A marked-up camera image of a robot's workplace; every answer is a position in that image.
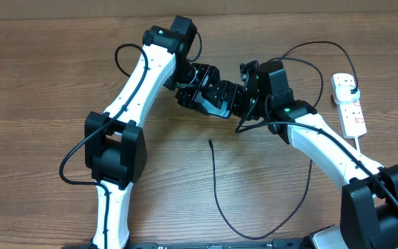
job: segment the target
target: wooden surface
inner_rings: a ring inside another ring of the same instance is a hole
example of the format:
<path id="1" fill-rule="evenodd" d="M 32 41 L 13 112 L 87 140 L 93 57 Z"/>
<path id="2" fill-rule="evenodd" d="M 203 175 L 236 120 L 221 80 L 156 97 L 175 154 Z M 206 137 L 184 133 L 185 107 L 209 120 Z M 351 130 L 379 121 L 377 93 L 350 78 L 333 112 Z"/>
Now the wooden surface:
<path id="1" fill-rule="evenodd" d="M 124 86 L 115 48 L 140 44 L 152 25 L 173 17 L 0 21 L 0 248 L 59 248 L 86 243 L 95 233 L 94 187 L 65 184 L 58 167 L 83 136 L 89 111 L 102 112 Z M 238 64 L 283 54 L 301 42 L 329 40 L 350 53 L 357 69 L 368 133 L 362 152 L 385 166 L 398 164 L 398 13 L 247 15 L 193 17 L 202 34 L 201 63 L 221 78 L 240 82 Z M 191 50 L 196 54 L 197 43 Z M 120 53 L 134 68 L 138 54 Z M 300 48 L 325 75 L 317 107 L 340 133 L 330 76 L 350 72 L 335 47 Z M 285 63 L 298 99 L 313 103 L 319 75 Z M 278 225 L 300 201 L 308 158 L 267 129 L 235 134 L 238 118 L 221 120 L 179 107 L 161 90 L 144 126 L 149 159 L 133 188 L 129 214 L 132 242 L 244 241 L 220 217 L 213 198 L 214 141 L 218 197 L 241 232 L 258 236 Z M 66 175 L 90 181 L 83 152 Z M 307 199 L 275 237 L 302 237 L 339 223 L 340 194 L 314 167 Z"/>
<path id="2" fill-rule="evenodd" d="M 0 20 L 398 11 L 398 0 L 0 0 Z"/>

